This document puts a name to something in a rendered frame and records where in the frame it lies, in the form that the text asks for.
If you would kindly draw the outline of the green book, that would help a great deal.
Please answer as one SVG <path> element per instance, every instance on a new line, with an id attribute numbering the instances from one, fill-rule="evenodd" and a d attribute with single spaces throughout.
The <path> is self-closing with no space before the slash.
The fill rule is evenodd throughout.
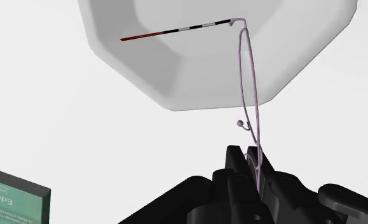
<path id="1" fill-rule="evenodd" d="M 0 171 L 0 224 L 50 224 L 51 189 Z"/>

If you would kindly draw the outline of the thin-framed eyeglasses with striped temple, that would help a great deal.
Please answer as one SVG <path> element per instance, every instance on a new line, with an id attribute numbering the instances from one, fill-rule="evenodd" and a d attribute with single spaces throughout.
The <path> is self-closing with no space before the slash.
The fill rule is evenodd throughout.
<path id="1" fill-rule="evenodd" d="M 242 120 L 238 120 L 236 125 L 243 130 L 246 130 L 250 132 L 253 142 L 256 144 L 256 149 L 258 152 L 257 160 L 255 163 L 255 160 L 253 158 L 250 158 L 249 154 L 245 154 L 245 160 L 250 160 L 252 162 L 253 168 L 254 168 L 254 174 L 255 174 L 255 182 L 256 182 L 256 188 L 257 191 L 261 191 L 261 167 L 263 163 L 263 150 L 261 146 L 261 133 L 260 133 L 260 118 L 259 118 L 259 98 L 258 98 L 258 91 L 257 91 L 257 82 L 256 82 L 256 71 L 254 66 L 254 56 L 252 52 L 252 44 L 250 40 L 250 34 L 249 29 L 247 25 L 247 20 L 245 18 L 230 18 L 225 20 L 220 20 L 216 22 L 211 22 L 207 24 L 199 24 L 199 25 L 192 25 L 189 27 L 181 27 L 176 29 L 170 29 L 165 31 L 158 31 L 158 32 L 152 32 L 147 34 L 141 34 L 136 36 L 129 36 L 125 38 L 121 38 L 120 41 L 130 41 L 134 39 L 141 39 L 141 38 L 148 38 L 152 36 L 160 36 L 164 34 L 171 34 L 175 32 L 183 32 L 183 31 L 189 31 L 189 30 L 195 30 L 195 29 L 201 29 L 205 27 L 212 27 L 216 25 L 221 24 L 228 24 L 229 26 L 233 26 L 235 22 L 241 21 L 243 22 L 243 28 L 240 29 L 239 32 L 239 40 L 238 40 L 238 66 L 239 66 L 239 80 L 240 80 L 240 96 L 242 100 L 242 108 L 245 114 L 246 123 L 244 123 Z M 243 86 L 243 69 L 242 69 L 242 39 L 245 37 L 245 40 L 247 42 L 248 47 L 248 53 L 249 53 L 249 64 L 250 64 L 250 75 L 252 80 L 252 91 L 253 91 L 253 99 L 254 99 L 254 108 L 255 108 L 255 114 L 256 114 L 256 129 L 253 129 L 252 124 L 249 119 L 249 114 L 247 111 L 247 105 L 245 102 L 245 94 L 244 94 L 244 86 Z"/>

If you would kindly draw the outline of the white octagonal bowl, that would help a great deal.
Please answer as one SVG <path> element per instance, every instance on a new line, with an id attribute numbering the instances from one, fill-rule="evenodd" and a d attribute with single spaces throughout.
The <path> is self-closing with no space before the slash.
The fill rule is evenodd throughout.
<path id="1" fill-rule="evenodd" d="M 170 111 L 242 105 L 243 22 L 121 38 L 245 18 L 259 103 L 272 100 L 351 22 L 358 0 L 77 0 L 94 54 Z M 245 102 L 254 103 L 242 39 Z"/>

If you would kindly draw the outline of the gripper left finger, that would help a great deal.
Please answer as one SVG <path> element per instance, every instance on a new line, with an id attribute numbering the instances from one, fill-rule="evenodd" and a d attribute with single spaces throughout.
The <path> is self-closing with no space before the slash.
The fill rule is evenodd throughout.
<path id="1" fill-rule="evenodd" d="M 191 176 L 118 224 L 236 224 L 235 205 L 258 200 L 239 146 L 229 145 L 225 168 L 212 179 Z"/>

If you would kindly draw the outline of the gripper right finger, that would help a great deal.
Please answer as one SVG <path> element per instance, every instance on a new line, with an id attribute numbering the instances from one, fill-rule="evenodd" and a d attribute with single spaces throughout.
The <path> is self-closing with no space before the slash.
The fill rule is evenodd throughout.
<path id="1" fill-rule="evenodd" d="M 275 171 L 266 157 L 260 195 L 275 224 L 368 224 L 367 197 L 332 183 L 313 192 L 296 176 Z"/>

